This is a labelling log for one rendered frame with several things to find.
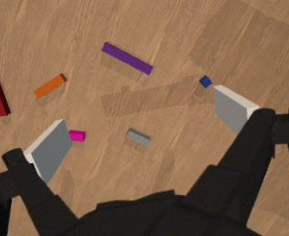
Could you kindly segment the magenta rectangular block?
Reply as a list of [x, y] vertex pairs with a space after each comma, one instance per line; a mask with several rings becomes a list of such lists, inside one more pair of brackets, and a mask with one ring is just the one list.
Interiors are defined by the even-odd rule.
[[69, 131], [72, 141], [83, 142], [86, 138], [86, 132], [83, 131]]

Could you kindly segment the grey rod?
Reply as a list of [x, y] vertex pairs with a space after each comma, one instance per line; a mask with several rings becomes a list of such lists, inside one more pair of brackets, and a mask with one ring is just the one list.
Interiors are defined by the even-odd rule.
[[150, 137], [147, 135], [144, 135], [132, 128], [129, 128], [126, 138], [129, 138], [139, 144], [142, 144], [147, 147], [148, 143], [150, 142]]

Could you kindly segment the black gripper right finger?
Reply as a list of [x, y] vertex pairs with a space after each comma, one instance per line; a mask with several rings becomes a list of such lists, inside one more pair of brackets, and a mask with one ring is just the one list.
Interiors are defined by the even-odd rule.
[[213, 96], [215, 114], [238, 136], [165, 212], [151, 236], [215, 236], [225, 215], [247, 227], [275, 145], [289, 149], [289, 113], [260, 108], [223, 85], [213, 87]]

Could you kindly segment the orange rod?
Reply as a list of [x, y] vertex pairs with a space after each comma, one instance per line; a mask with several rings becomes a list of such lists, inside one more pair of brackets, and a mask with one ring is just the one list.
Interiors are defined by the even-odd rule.
[[44, 84], [43, 86], [41, 86], [40, 88], [36, 89], [34, 91], [34, 94], [37, 96], [37, 98], [40, 98], [40, 97], [44, 96], [45, 94], [47, 94], [48, 92], [50, 92], [51, 90], [57, 88], [58, 86], [60, 86], [61, 84], [63, 84], [66, 81], [68, 81], [68, 80], [66, 79], [66, 77], [62, 73], [62, 74], [58, 75], [57, 77], [55, 77], [54, 79], [52, 79], [51, 81]]

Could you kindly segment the purple rod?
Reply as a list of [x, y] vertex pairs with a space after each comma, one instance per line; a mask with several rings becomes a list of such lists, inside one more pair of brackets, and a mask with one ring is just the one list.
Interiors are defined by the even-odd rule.
[[148, 65], [146, 62], [132, 56], [131, 54], [117, 48], [116, 46], [108, 42], [104, 42], [101, 51], [121, 60], [122, 62], [142, 71], [143, 73], [147, 75], [150, 74], [153, 68], [152, 66]]

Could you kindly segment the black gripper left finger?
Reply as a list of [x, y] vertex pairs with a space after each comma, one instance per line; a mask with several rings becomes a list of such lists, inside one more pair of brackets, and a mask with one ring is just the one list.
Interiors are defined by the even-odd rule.
[[47, 186], [72, 145], [60, 119], [24, 152], [18, 147], [2, 155], [8, 170], [0, 173], [0, 236], [8, 235], [12, 198], [17, 196], [39, 236], [95, 236]]

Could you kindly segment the small blue cube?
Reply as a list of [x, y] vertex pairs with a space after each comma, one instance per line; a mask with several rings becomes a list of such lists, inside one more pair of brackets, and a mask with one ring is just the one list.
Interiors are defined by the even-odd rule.
[[204, 88], [207, 88], [212, 84], [212, 81], [208, 78], [208, 76], [203, 76], [200, 79], [200, 83], [203, 85]]

